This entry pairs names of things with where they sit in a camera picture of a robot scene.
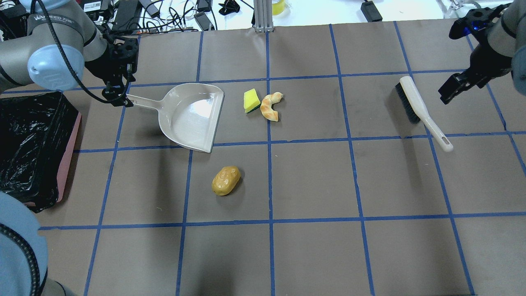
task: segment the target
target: dustpan handle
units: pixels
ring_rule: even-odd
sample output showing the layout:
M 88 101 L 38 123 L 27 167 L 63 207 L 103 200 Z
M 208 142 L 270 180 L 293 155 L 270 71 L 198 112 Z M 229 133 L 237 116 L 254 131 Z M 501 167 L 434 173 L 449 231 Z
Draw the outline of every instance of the dustpan handle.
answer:
M 126 96 L 131 100 L 131 102 L 134 105 L 141 106 L 141 107 L 146 107 L 146 108 L 150 108 L 150 109 L 155 109 L 155 110 L 160 110 L 161 109 L 161 103 L 159 101 L 150 100 L 150 99 L 145 98 L 145 97 L 136 96 L 136 95 L 130 95 L 130 94 L 127 94 Z

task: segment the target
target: croissant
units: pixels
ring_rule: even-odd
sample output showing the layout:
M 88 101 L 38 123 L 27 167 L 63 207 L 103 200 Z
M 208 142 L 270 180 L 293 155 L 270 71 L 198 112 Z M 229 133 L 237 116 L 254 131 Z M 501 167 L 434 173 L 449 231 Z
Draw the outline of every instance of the croissant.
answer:
M 259 109 L 261 110 L 261 113 L 266 119 L 270 121 L 278 121 L 278 112 L 272 110 L 272 105 L 279 103 L 279 101 L 281 101 L 281 98 L 283 98 L 283 94 L 279 92 L 275 92 L 263 98 Z

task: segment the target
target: brush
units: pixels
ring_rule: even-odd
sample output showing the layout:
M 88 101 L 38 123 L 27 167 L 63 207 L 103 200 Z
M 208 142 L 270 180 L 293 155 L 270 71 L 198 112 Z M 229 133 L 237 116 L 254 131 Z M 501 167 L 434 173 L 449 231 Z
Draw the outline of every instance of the brush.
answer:
M 438 125 L 433 119 L 431 119 L 431 116 L 429 116 L 426 105 L 424 104 L 413 79 L 410 76 L 404 76 L 400 79 L 400 83 L 398 83 L 395 88 L 398 96 L 402 100 L 409 121 L 416 124 L 422 120 L 424 125 L 437 140 L 442 150 L 445 152 L 453 151 L 453 144 L 449 142 L 446 135 L 444 135 Z

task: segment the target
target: yellow tape roll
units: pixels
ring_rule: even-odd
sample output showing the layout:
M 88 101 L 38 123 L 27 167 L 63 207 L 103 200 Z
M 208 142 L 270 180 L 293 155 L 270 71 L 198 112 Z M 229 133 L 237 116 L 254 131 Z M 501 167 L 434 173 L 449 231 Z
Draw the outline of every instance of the yellow tape roll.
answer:
M 285 10 L 285 0 L 272 0 L 272 15 L 278 15 Z

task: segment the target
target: black bristles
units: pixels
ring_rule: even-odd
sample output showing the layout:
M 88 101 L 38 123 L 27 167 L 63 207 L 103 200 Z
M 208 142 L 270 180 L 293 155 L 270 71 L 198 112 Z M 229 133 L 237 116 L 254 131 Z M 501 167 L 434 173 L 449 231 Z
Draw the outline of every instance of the black bristles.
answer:
M 409 100 L 407 99 L 406 93 L 403 91 L 402 85 L 398 83 L 395 86 L 396 92 L 398 93 L 398 96 L 402 100 L 403 108 L 406 110 L 407 117 L 409 118 L 409 121 L 411 123 L 417 124 L 420 122 L 420 117 L 416 115 L 416 113 L 413 110 L 413 107 L 411 107 L 411 104 L 409 103 Z

